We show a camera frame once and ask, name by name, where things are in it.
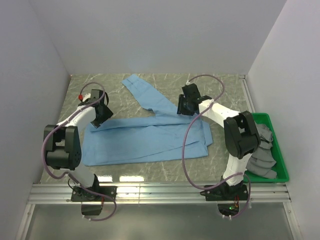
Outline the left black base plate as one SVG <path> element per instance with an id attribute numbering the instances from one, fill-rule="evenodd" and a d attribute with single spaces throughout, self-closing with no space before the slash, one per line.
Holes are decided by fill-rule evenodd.
<path id="1" fill-rule="evenodd" d="M 68 185 L 72 189 L 70 199 L 72 202 L 112 202 L 116 199 L 117 187 L 114 185 L 100 185 L 97 176 L 94 177 L 93 185 L 86 189 L 77 185 Z"/>

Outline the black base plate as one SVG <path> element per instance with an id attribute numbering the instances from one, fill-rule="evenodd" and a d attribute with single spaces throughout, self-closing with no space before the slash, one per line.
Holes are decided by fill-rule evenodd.
<path id="1" fill-rule="evenodd" d="M 68 185 L 72 189 L 70 199 L 72 202 L 112 202 L 116 199 L 117 187 L 114 185 L 100 185 L 97 176 L 94 177 L 93 185 L 86 189 L 77 185 Z"/>
<path id="2" fill-rule="evenodd" d="M 206 201 L 246 201 L 249 197 L 249 190 L 242 182 L 233 186 L 223 183 L 216 188 L 201 191 L 200 195 L 204 196 Z"/>

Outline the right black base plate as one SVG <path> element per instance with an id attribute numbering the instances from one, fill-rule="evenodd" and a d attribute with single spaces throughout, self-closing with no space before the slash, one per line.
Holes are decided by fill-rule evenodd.
<path id="1" fill-rule="evenodd" d="M 249 197 L 249 190 L 242 182 L 233 186 L 223 183 L 216 188 L 201 191 L 200 195 L 204 196 L 206 201 L 246 201 Z"/>

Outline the green plastic bin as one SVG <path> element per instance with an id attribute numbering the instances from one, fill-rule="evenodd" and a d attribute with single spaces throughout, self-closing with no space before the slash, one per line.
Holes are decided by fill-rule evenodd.
<path id="1" fill-rule="evenodd" d="M 264 177 L 260 177 L 246 170 L 246 174 L 250 178 L 253 183 L 286 183 L 289 181 L 289 174 L 287 171 L 287 167 L 285 165 L 285 161 L 280 149 L 280 145 L 278 143 L 278 139 L 273 128 L 270 116 L 267 113 L 253 113 L 253 119 L 256 124 L 264 124 L 266 125 L 273 133 L 273 147 L 271 148 L 271 154 L 276 161 L 276 164 L 272 167 L 277 173 L 277 177 L 275 179 L 268 179 Z"/>

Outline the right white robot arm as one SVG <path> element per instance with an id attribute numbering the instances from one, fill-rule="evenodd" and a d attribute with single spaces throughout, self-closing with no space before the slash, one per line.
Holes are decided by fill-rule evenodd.
<path id="1" fill-rule="evenodd" d="M 233 199 L 238 194 L 237 185 L 244 180 L 247 164 L 252 154 L 261 144 L 253 115 L 249 111 L 235 111 L 217 103 L 213 98 L 201 96 L 196 84 L 192 83 L 182 87 L 178 100 L 177 113 L 186 116 L 195 116 L 187 127 L 182 142 L 182 168 L 187 181 L 195 188 L 209 191 L 220 187 L 220 194 L 226 200 Z M 224 130 L 224 142 L 229 153 L 226 169 L 222 180 L 210 187 L 196 185 L 190 179 L 185 166 L 185 147 L 188 133 L 192 125 L 206 117 Z"/>

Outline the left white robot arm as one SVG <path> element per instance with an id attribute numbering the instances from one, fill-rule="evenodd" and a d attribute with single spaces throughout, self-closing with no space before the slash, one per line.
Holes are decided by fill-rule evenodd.
<path id="1" fill-rule="evenodd" d="M 76 111 L 64 121 L 44 128 L 41 157 L 44 168 L 54 179 L 68 176 L 83 190 L 89 201 L 101 195 L 98 177 L 82 164 L 80 132 L 88 125 L 99 128 L 113 116 L 108 108 L 109 97 L 104 90 L 93 89 L 83 96 Z"/>

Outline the aluminium mounting rail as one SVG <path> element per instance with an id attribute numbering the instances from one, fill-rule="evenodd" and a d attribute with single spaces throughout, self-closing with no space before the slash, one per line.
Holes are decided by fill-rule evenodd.
<path id="1" fill-rule="evenodd" d="M 116 203 L 121 204 L 204 204 L 200 190 L 186 182 L 119 182 L 115 183 Z M 71 204 L 72 190 L 66 184 L 41 183 L 31 188 L 16 239 L 26 239 L 36 205 Z M 282 203 L 295 240 L 303 239 L 285 183 L 253 183 L 251 203 Z"/>

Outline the light blue long sleeve shirt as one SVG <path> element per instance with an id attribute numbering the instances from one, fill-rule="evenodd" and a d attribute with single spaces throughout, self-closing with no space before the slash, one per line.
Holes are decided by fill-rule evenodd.
<path id="1" fill-rule="evenodd" d="M 154 115 L 111 118 L 98 128 L 88 125 L 82 143 L 83 164 L 105 166 L 179 160 L 193 117 L 178 115 L 177 106 L 135 74 L 122 84 L 143 109 L 153 111 Z M 187 135 L 184 157 L 205 157 L 212 143 L 210 125 L 198 119 Z"/>

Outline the grey long sleeve shirt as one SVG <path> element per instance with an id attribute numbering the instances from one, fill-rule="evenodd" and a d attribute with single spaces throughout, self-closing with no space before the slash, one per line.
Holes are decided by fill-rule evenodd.
<path id="1" fill-rule="evenodd" d="M 255 124 L 259 137 L 260 145 L 249 158 L 246 169 L 266 179 L 276 179 L 277 173 L 272 170 L 276 164 L 272 156 L 271 148 L 273 147 L 273 133 L 265 124 Z"/>

